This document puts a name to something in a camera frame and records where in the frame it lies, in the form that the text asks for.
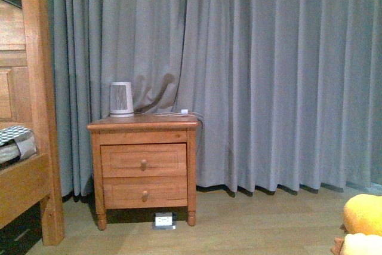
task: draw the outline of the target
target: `nightstand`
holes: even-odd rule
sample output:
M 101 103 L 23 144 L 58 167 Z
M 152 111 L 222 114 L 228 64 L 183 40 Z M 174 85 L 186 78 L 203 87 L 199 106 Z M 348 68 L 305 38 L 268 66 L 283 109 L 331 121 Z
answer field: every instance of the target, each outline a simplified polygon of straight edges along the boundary
M 88 125 L 93 149 L 98 228 L 106 210 L 187 206 L 196 223 L 194 116 L 138 114 Z

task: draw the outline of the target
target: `floor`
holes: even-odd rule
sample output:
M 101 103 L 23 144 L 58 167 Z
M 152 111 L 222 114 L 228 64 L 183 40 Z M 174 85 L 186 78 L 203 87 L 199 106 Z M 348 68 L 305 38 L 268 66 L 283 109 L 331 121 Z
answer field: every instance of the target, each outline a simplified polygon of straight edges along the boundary
M 177 214 L 174 230 L 153 230 L 153 213 L 163 210 L 147 209 L 109 210 L 107 229 L 99 231 L 93 199 L 71 198 L 64 203 L 62 243 L 50 247 L 39 240 L 27 254 L 326 255 L 331 254 L 334 238 L 344 236 L 344 204 L 359 193 L 328 186 L 315 193 L 278 189 L 273 195 L 261 190 L 232 194 L 222 188 L 199 189 L 196 226 L 187 225 L 184 208 L 164 210 Z

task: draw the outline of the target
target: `drawer knob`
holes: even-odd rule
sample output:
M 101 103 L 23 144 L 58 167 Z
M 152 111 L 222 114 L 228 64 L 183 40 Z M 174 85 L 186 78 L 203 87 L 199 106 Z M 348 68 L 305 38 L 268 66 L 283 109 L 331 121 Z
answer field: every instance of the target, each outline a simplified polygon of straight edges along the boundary
M 149 193 L 147 191 L 142 192 L 142 201 L 146 202 L 149 197 Z
M 147 161 L 145 159 L 141 160 L 141 170 L 146 170 L 147 167 Z

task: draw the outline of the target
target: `wooden bed frame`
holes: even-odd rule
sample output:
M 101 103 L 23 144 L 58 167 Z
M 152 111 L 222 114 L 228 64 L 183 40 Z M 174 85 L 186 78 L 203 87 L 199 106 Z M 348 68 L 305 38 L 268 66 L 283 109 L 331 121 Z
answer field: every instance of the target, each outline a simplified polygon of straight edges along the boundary
M 31 128 L 38 153 L 0 170 L 0 229 L 40 202 L 43 243 L 57 245 L 64 220 L 47 0 L 21 0 L 22 9 L 6 1 L 0 0 L 0 128 Z

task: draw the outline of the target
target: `yellow stuffed toy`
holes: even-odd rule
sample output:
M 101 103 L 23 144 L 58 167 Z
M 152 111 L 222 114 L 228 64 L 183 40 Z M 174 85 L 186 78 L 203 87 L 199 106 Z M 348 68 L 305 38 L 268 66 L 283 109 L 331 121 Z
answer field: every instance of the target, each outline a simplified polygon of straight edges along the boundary
M 344 207 L 344 228 L 349 233 L 334 240 L 335 255 L 382 254 L 382 196 L 360 194 Z
M 382 196 L 359 194 L 350 198 L 343 217 L 350 234 L 382 236 Z

